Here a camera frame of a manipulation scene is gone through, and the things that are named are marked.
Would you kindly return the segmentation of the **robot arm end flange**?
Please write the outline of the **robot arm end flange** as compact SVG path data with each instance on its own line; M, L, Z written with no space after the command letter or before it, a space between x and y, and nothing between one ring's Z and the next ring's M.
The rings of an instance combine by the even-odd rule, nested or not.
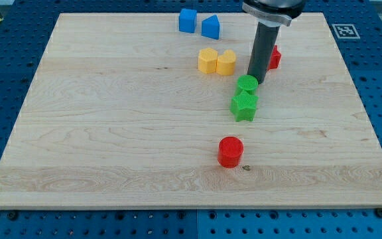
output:
M268 27L290 26L307 0L243 0L242 10Z

